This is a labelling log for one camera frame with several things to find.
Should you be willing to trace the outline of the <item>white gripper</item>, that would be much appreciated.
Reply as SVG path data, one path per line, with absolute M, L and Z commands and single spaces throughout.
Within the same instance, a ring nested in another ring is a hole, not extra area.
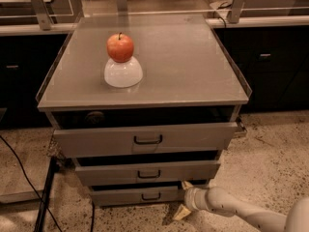
M 173 220 L 182 220 L 189 216 L 191 211 L 209 211 L 208 191 L 206 189 L 195 188 L 188 181 L 182 181 L 183 189 L 187 189 L 184 195 L 184 204 L 181 204 L 173 216 Z

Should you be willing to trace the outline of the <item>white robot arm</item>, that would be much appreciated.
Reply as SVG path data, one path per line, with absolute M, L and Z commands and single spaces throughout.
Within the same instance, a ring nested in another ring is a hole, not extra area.
M 309 198 L 294 203 L 287 215 L 241 201 L 220 187 L 197 188 L 182 182 L 184 202 L 173 220 L 181 220 L 192 212 L 208 211 L 223 217 L 237 216 L 260 232 L 309 232 Z

